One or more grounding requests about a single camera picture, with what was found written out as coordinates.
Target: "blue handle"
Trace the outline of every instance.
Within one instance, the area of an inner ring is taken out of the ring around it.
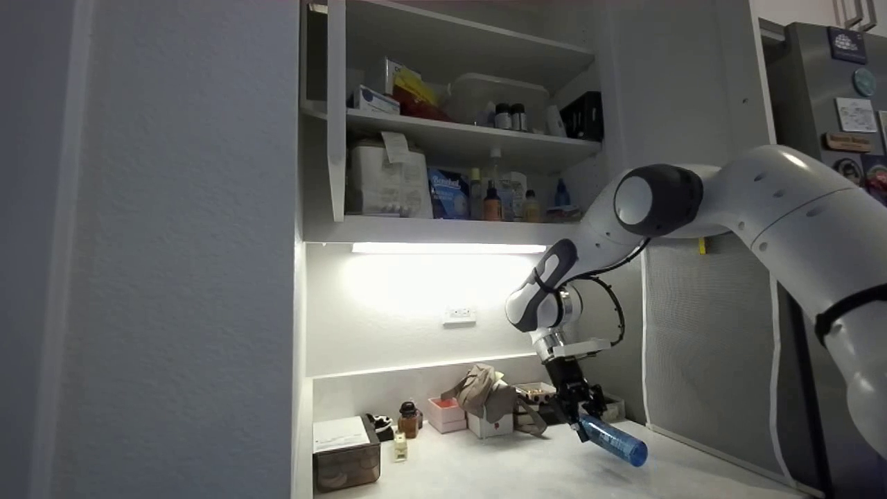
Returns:
[[[644,466],[649,453],[644,439],[593,416],[581,416],[581,438],[604,446],[611,453],[633,466]]]

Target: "brown box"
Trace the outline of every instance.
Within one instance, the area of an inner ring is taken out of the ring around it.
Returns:
[[[362,416],[313,423],[313,489],[342,489],[378,482],[381,438]]]

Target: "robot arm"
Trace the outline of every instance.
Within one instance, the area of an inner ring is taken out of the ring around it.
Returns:
[[[758,147],[716,175],[633,169],[603,191],[574,241],[540,256],[507,319],[558,356],[552,329],[568,315],[572,279],[615,268],[649,238],[693,225],[741,236],[797,295],[850,383],[858,430],[887,457],[887,209],[797,150]]]

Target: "white cabinet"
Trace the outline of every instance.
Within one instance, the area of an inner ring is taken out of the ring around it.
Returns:
[[[346,213],[346,158],[355,134],[405,132],[416,137],[430,162],[457,170],[485,170],[497,150],[502,169],[524,170],[543,205],[564,177],[578,205],[586,207],[604,180],[626,166],[721,159],[746,144],[729,132],[746,132],[751,114],[766,121],[746,0],[719,6],[690,0],[676,7],[679,14],[655,0],[305,0],[303,6],[308,24],[303,43],[308,241],[550,243],[572,230],[572,222],[352,216]],[[556,134],[539,115],[529,130],[497,130],[468,123],[463,115],[442,121],[349,107],[346,96],[362,83],[381,89],[387,57],[423,71],[442,94],[466,75],[536,86],[556,104],[603,91],[604,141]]]

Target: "light strip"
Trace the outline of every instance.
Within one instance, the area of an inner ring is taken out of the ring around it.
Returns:
[[[540,254],[543,243],[382,243],[355,241],[355,254]]]

